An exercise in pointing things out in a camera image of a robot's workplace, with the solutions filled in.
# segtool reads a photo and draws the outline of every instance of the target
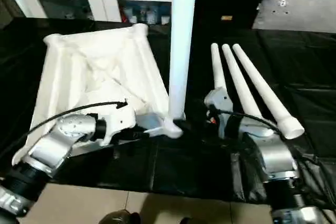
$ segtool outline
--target beige floor tile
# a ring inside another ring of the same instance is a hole
[[[127,191],[49,184],[21,224],[98,224],[124,209]]]
[[[184,217],[231,224],[230,205],[219,200],[130,192],[126,209],[140,213],[143,224],[179,224]]]
[[[269,211],[267,205],[231,203],[233,224],[272,224]]]

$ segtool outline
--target black tablecloth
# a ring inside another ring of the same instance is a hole
[[[29,129],[46,46],[52,33],[72,34],[128,26],[122,23],[80,20],[15,19],[0,31],[0,82],[2,124],[0,148]],[[169,83],[170,28],[152,26],[148,40],[164,84]],[[318,158],[336,185],[336,35],[296,31],[224,30],[197,27],[193,32],[186,114],[194,101],[213,89],[210,44],[240,43],[258,70],[296,116],[306,133],[292,140],[305,155]],[[225,73],[227,66],[223,60]],[[226,74],[234,110],[241,111],[238,96]],[[251,90],[263,115],[272,119],[256,90]],[[261,184],[238,154],[201,141],[197,134],[181,139],[155,137],[71,158],[56,183],[171,195],[264,203]],[[9,167],[10,155],[1,170]]]

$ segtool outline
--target table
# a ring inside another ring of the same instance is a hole
[[[29,129],[46,46],[52,33],[72,34],[129,26],[88,20],[17,18],[0,31],[0,82],[3,132],[0,148]],[[164,84],[169,83],[170,28],[151,26],[148,40]],[[233,30],[197,26],[193,32],[186,115],[203,115],[202,102],[213,89],[210,44],[240,43],[266,81],[306,129],[291,140],[305,155],[318,158],[336,185],[336,35],[299,31]],[[224,72],[228,69],[222,56]],[[234,110],[241,105],[226,75]],[[272,119],[248,80],[265,118]],[[198,134],[178,140],[165,136],[141,140],[71,158],[55,183],[120,190],[150,191],[198,198],[265,203],[262,186],[239,154],[206,143]],[[3,174],[11,155],[1,162]],[[318,167],[313,167],[320,174]]]

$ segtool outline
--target black cable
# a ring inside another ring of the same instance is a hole
[[[0,153],[0,159],[6,155],[9,151],[12,150],[13,147],[15,147],[16,145],[20,144],[21,142],[25,141],[27,136],[32,134],[32,132],[36,131],[38,128],[40,128],[41,126],[45,125],[46,123],[49,123],[50,121],[57,119],[61,116],[64,116],[66,114],[72,113],[72,112],[76,112],[79,110],[84,110],[84,109],[88,109],[91,107],[98,107],[98,106],[105,106],[105,105],[113,105],[116,104],[117,105],[117,109],[122,108],[124,106],[127,105],[127,102],[99,102],[99,103],[93,103],[93,104],[88,104],[88,105],[84,105],[84,106],[80,106],[71,110],[67,110],[64,112],[61,112],[57,115],[54,115],[46,120],[44,120],[43,122],[37,124],[35,127],[31,128],[28,132],[24,133],[20,138],[18,138],[17,140],[11,142],[11,144],[9,144],[6,148],[4,148],[4,150]]]
[[[278,133],[281,137],[283,137],[282,132],[279,130],[278,127],[276,127],[274,124],[272,124],[271,122],[268,122],[265,119],[256,117],[254,115],[249,115],[249,114],[245,114],[245,113],[239,113],[239,112],[234,112],[234,111],[227,111],[227,110],[219,110],[217,108],[215,108],[213,105],[210,106],[210,111],[211,112],[217,112],[218,114],[224,113],[224,114],[228,114],[228,115],[234,115],[234,116],[241,116],[241,117],[245,117],[245,118],[251,118],[254,119],[260,123],[263,123],[265,125],[267,125],[270,129],[274,130],[276,133]]]

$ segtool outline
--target white fabric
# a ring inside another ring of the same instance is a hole
[[[168,114],[168,93],[146,38],[147,25],[91,33],[47,36],[45,65],[32,126],[78,106],[127,100],[137,115]],[[111,115],[115,105],[82,113]],[[30,135],[16,163],[55,122]]]

